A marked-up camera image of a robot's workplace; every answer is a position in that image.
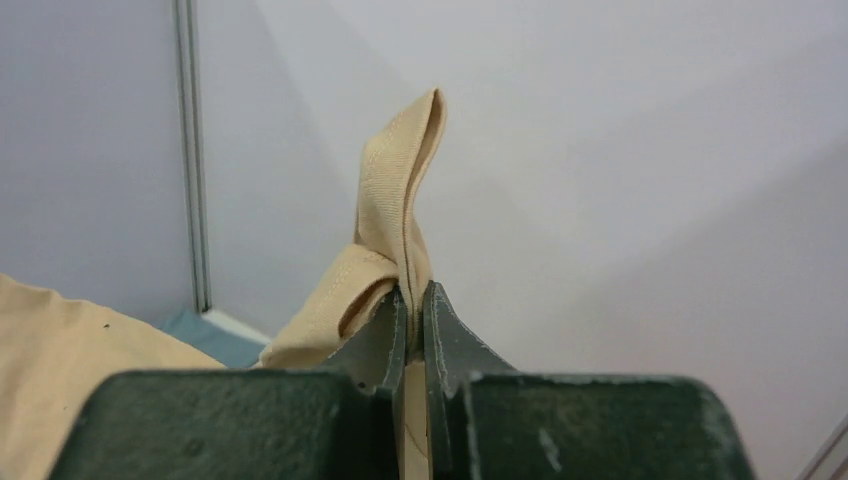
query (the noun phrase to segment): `beige fabric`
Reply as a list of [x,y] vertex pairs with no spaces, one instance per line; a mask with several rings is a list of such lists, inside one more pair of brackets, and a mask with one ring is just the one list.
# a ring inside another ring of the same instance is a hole
[[82,403],[112,373],[216,367],[144,322],[0,274],[0,469],[46,477]]
[[[395,282],[409,308],[407,344],[414,342],[419,332],[412,319],[421,312],[432,273],[412,207],[445,118],[442,94],[434,89],[366,143],[353,244],[336,258],[303,308],[262,352],[262,366],[319,363],[368,321]],[[409,365],[406,377],[405,478],[429,478],[421,364]]]

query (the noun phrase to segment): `metal pole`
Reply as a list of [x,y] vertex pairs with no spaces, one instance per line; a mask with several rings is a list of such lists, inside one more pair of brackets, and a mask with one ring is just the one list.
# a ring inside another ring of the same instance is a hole
[[195,308],[198,312],[204,312],[211,307],[212,303],[209,285],[209,248],[206,237],[206,197],[203,179],[203,142],[200,125],[195,2],[192,0],[175,0],[174,18],[179,60],[180,112],[183,128],[186,193],[188,196],[192,279]]

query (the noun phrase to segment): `folded fabric loop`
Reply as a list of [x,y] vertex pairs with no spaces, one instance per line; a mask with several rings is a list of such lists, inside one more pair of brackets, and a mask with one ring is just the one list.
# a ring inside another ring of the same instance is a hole
[[260,355],[263,367],[309,367],[338,349],[400,284],[412,321],[432,271],[412,214],[415,194],[444,131],[446,108],[433,89],[400,112],[362,152],[356,228],[303,308]]
[[398,265],[409,311],[407,344],[418,335],[421,298],[432,276],[413,217],[415,194],[444,132],[445,103],[438,89],[416,100],[365,145],[360,165],[354,241]]
[[260,355],[260,365],[306,368],[321,363],[362,327],[398,278],[397,265],[361,245],[348,245],[303,308]]

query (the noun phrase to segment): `clamp jaw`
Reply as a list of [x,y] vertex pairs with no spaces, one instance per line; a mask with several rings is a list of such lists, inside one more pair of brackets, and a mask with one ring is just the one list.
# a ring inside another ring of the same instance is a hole
[[397,479],[412,360],[424,362],[434,479],[754,478],[729,414],[698,381],[518,372],[438,283],[411,351],[406,318],[396,289],[311,370],[110,377],[50,478]]

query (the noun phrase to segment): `beige cloth bag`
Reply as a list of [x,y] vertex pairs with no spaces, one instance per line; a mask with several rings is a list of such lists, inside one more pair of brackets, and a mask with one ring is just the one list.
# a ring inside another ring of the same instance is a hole
[[106,307],[0,274],[0,470],[43,479],[89,394],[139,368],[223,368],[193,347]]
[[[342,250],[291,323],[262,352],[264,367],[317,365],[364,325],[379,301],[400,283],[409,310],[411,345],[430,261],[412,215],[415,193],[436,153],[445,102],[431,90],[400,112],[365,144],[353,243]],[[406,368],[404,385],[406,479],[429,478],[426,397],[421,363]]]
[[[370,319],[396,282],[410,321],[417,317],[431,272],[412,204],[444,123],[444,101],[432,90],[366,144],[353,244],[265,349],[260,366],[320,363]],[[419,333],[410,327],[408,342]],[[14,480],[46,477],[83,402],[113,373],[222,367],[146,323],[0,274],[0,470]],[[420,363],[407,367],[404,388],[405,478],[429,478]]]

